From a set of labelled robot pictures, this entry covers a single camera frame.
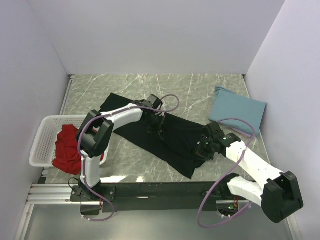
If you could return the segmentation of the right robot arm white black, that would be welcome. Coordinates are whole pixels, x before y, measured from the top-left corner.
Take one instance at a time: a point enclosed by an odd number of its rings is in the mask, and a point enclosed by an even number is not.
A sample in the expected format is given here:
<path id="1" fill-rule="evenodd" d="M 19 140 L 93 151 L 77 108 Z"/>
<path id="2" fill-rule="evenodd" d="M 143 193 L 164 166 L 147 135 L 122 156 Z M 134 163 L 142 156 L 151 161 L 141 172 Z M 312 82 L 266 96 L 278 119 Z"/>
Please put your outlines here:
<path id="1" fill-rule="evenodd" d="M 304 207 L 298 179 L 294 173 L 273 167 L 255 154 L 238 136 L 233 133 L 225 134 L 217 122 L 204 126 L 196 153 L 206 160 L 212 160 L 215 154 L 223 155 L 254 180 L 248 181 L 229 170 L 205 194 L 199 214 L 219 185 L 222 198 L 245 198 L 260 206 L 273 223 L 280 223 Z"/>

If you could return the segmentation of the black t shirt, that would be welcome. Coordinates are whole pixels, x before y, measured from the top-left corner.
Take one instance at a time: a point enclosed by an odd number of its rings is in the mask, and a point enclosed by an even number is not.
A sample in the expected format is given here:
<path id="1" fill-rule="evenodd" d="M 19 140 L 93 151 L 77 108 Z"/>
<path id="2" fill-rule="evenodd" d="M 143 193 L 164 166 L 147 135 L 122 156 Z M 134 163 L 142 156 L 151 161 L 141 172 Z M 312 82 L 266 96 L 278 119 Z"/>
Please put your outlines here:
<path id="1" fill-rule="evenodd" d="M 166 113 L 161 134 L 149 134 L 143 119 L 122 126 L 114 133 L 167 162 L 184 177 L 191 179 L 195 169 L 205 163 L 195 154 L 203 127 Z"/>

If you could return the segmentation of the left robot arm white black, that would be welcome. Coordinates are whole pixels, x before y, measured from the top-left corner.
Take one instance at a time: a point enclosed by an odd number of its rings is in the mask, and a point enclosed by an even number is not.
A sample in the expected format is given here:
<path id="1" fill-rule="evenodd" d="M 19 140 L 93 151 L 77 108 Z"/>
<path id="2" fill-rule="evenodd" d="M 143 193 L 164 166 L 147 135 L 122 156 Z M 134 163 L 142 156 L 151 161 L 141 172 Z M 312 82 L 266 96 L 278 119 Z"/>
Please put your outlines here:
<path id="1" fill-rule="evenodd" d="M 157 113 L 161 113 L 163 102 L 155 95 L 146 100 L 136 100 L 124 107 L 107 111 L 90 111 L 85 117 L 76 135 L 77 150 L 81 156 L 80 180 L 83 185 L 82 195 L 88 201 L 96 200 L 100 195 L 101 155 L 109 147 L 112 133 L 128 124 L 147 120 L 157 123 Z"/>

